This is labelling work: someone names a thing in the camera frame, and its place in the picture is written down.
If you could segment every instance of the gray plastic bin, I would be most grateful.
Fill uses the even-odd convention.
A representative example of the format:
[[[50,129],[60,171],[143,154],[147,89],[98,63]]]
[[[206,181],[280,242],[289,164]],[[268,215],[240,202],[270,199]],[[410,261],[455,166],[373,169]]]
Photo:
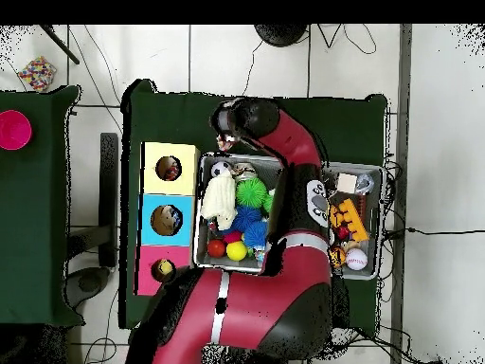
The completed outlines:
[[[202,181],[202,188],[207,187],[211,178],[211,166],[220,161],[226,161],[231,165],[240,162],[249,162],[253,165],[258,177],[266,185],[268,190],[272,190],[278,181],[278,174],[282,169],[279,161],[270,156],[252,156],[252,155],[225,155],[220,156],[214,153],[204,154],[199,162],[198,188]],[[371,194],[367,195],[366,219],[364,227],[368,230],[369,241],[361,242],[361,248],[368,254],[368,265],[360,270],[353,271],[346,265],[343,266],[343,275],[345,279],[370,280],[378,272],[381,260],[381,248],[378,246],[382,241],[383,221],[384,221],[384,204],[380,199],[384,199],[386,183],[384,169],[378,166],[354,165],[350,163],[330,163],[330,168],[324,170],[324,179],[334,179],[339,173],[360,174],[369,173],[374,180],[374,189]],[[194,230],[194,248],[193,261],[201,267],[220,267],[226,270],[240,271],[245,273],[260,273],[260,267],[254,257],[246,257],[239,262],[230,260],[228,257],[211,258],[207,254],[207,242],[212,238],[213,233],[208,229],[206,220],[201,216],[201,206],[204,193],[196,202],[196,218]],[[341,202],[345,198],[350,198],[356,203],[357,197],[353,194],[338,193],[331,201]]]

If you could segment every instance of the green table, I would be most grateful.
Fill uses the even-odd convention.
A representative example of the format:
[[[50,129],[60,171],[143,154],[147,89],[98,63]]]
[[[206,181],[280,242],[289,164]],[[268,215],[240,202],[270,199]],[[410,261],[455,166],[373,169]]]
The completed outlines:
[[[123,96],[123,154],[121,158],[121,250],[118,318],[121,328],[133,328],[144,315],[150,297],[135,296],[135,240],[140,143],[158,141],[195,145],[201,153],[217,151],[208,120],[226,98],[206,94],[155,93],[148,80],[137,80]],[[386,98],[281,99],[287,112],[323,139],[331,161],[382,166]],[[254,154],[237,144],[234,154]],[[376,284],[346,281],[350,293],[350,327],[375,332]]]
[[[32,140],[0,149],[0,323],[79,325],[63,299],[66,268],[65,121],[77,86],[0,93],[0,113],[22,112]]]

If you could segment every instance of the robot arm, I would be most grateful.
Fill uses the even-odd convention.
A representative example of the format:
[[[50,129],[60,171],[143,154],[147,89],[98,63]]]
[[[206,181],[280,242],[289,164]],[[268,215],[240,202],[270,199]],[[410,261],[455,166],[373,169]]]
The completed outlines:
[[[262,274],[177,272],[153,298],[125,364],[202,364],[208,343],[309,358],[332,329],[327,217],[311,202],[325,197],[313,136],[271,100],[225,102],[210,122],[220,136],[263,149],[284,167]]]

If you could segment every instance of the baseball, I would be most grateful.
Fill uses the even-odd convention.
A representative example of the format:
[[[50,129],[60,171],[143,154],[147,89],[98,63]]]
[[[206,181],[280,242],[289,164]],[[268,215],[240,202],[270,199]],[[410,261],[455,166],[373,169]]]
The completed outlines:
[[[345,262],[350,269],[360,271],[368,264],[368,256],[360,248],[352,248],[347,253]]]

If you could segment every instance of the pink bowl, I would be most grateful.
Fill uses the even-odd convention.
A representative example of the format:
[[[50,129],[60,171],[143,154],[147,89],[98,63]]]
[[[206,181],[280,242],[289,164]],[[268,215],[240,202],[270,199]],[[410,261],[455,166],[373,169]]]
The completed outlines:
[[[0,113],[0,148],[9,151],[24,147],[32,137],[28,119],[16,110]]]

